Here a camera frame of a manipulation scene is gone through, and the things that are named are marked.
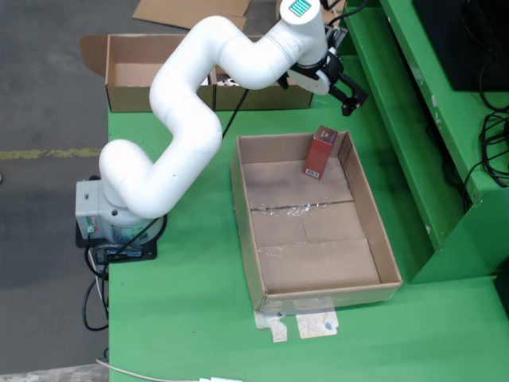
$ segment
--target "green workbench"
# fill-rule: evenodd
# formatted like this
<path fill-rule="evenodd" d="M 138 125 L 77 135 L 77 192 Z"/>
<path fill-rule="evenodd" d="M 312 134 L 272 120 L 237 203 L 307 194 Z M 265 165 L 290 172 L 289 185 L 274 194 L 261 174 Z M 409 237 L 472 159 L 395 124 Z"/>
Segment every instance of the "green workbench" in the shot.
<path fill-rule="evenodd" d="M 433 117 L 464 180 L 481 159 L 479 133 L 491 111 L 477 92 L 451 88 L 412 0 L 380 3 L 372 1 L 346 25 L 433 247 L 412 280 L 490 275 L 509 254 L 509 189 L 500 188 L 478 166 L 467 183 L 474 205 L 464 213 L 463 198 L 445 180 L 440 152 L 427 136 L 425 113 Z M 495 104 L 509 103 L 507 92 L 487 96 Z M 422 110 L 420 97 L 428 111 Z M 501 142 L 488 155 L 506 149 Z M 492 165 L 504 170 L 507 158 Z"/>
<path fill-rule="evenodd" d="M 368 88 L 358 57 L 346 73 Z M 223 125 L 231 112 L 218 113 Z M 387 302 L 337 311 L 338 334 L 288 341 L 255 327 L 237 236 L 230 159 L 237 134 L 349 130 L 406 281 Z M 110 139 L 152 159 L 169 132 L 151 114 L 110 114 Z M 351 117 L 329 96 L 310 110 L 241 111 L 220 152 L 169 214 L 153 261 L 111 265 L 110 362 L 158 378 L 251 381 L 478 381 L 509 378 L 509 321 L 488 277 L 409 284 L 433 251 L 371 96 Z M 111 371 L 112 382 L 135 380 Z"/>

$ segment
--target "green table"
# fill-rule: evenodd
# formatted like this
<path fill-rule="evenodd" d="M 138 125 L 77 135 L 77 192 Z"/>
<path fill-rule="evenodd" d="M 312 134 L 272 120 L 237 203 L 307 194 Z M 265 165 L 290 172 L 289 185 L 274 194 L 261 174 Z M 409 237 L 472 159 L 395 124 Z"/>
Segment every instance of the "green table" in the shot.
<path fill-rule="evenodd" d="M 367 87 L 357 57 L 348 75 Z M 218 113 L 223 125 L 231 112 Z M 170 134 L 151 114 L 110 114 L 110 138 L 155 159 Z M 337 311 L 332 337 L 287 342 L 255 328 L 230 187 L 237 134 L 350 130 L 405 280 L 431 244 L 371 97 L 344 118 L 328 96 L 298 111 L 242 111 L 220 152 L 169 214 L 154 261 L 111 266 L 110 360 L 159 378 L 251 381 L 478 381 L 509 377 L 509 321 L 489 278 L 410 285 L 388 302 Z M 111 372 L 112 382 L 134 380 Z"/>

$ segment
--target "cardboard box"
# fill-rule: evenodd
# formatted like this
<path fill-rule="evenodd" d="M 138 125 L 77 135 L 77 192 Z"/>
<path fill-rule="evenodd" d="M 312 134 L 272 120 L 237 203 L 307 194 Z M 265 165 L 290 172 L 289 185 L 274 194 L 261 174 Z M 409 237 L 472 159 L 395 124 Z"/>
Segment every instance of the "cardboard box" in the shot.
<path fill-rule="evenodd" d="M 337 131 L 325 126 L 318 127 L 305 160 L 304 173 L 318 180 L 324 176 L 328 158 L 331 155 Z"/>
<path fill-rule="evenodd" d="M 402 285 L 348 132 L 320 181 L 302 168 L 313 134 L 238 137 L 231 183 L 253 307 L 267 313 L 390 298 Z"/>
<path fill-rule="evenodd" d="M 152 80 L 184 37 L 180 34 L 89 35 L 81 38 L 80 49 L 87 68 L 105 78 L 111 111 L 152 111 L 149 102 Z M 208 83 L 198 89 L 198 96 L 213 109 L 214 70 Z"/>
<path fill-rule="evenodd" d="M 248 36 L 252 41 L 258 41 L 262 36 Z M 230 78 L 224 70 L 216 66 L 216 78 L 220 82 Z M 298 86 L 295 81 L 288 78 L 288 89 L 283 89 L 274 83 L 260 90 L 250 90 L 240 110 L 278 110 L 278 109 L 307 109 L 311 106 L 313 93 Z M 240 86 L 217 86 L 217 111 L 235 110 L 244 93 Z"/>
<path fill-rule="evenodd" d="M 243 30 L 249 0 L 140 0 L 133 18 L 191 29 L 209 16 L 224 16 Z"/>

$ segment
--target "green screen display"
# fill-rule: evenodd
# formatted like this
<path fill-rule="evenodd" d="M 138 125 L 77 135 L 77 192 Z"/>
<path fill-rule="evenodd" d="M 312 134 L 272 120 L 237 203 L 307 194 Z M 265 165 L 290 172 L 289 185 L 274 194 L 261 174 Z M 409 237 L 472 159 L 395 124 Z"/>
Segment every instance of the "green screen display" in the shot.
<path fill-rule="evenodd" d="M 311 5 L 306 0 L 297 0 L 294 4 L 289 6 L 289 10 L 294 12 L 298 17 L 305 14 L 311 8 Z"/>

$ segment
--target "white robotic arm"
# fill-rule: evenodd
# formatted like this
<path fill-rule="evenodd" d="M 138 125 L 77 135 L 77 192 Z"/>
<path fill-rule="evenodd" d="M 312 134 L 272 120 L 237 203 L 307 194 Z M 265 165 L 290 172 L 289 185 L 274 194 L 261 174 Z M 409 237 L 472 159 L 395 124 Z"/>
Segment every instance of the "white robotic arm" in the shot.
<path fill-rule="evenodd" d="M 281 21 L 255 43 L 226 18 L 206 18 L 191 29 L 150 88 L 153 113 L 173 141 L 154 164 L 132 142 L 108 143 L 99 168 L 110 203 L 146 219 L 163 216 L 211 161 L 220 148 L 221 124 L 196 91 L 216 64 L 240 86 L 261 89 L 295 63 L 310 65 L 325 57 L 319 0 L 302 2 L 309 8 L 301 15 L 290 9 L 294 2 L 282 2 Z"/>
<path fill-rule="evenodd" d="M 158 218 L 175 206 L 217 153 L 220 121 L 196 95 L 216 64 L 247 89 L 275 82 L 285 87 L 288 73 L 311 92 L 331 93 L 343 103 L 345 115 L 362 104 L 367 95 L 343 74 L 336 56 L 340 29 L 326 33 L 320 0 L 283 0 L 280 14 L 281 21 L 255 43 L 226 18 L 206 18 L 191 29 L 150 88 L 150 106 L 172 132 L 171 144 L 152 163 L 130 141 L 109 142 L 99 158 L 102 180 L 78 182 L 76 219 L 87 245 L 91 240 L 151 241 L 163 225 Z M 338 80 L 352 96 L 334 86 Z"/>

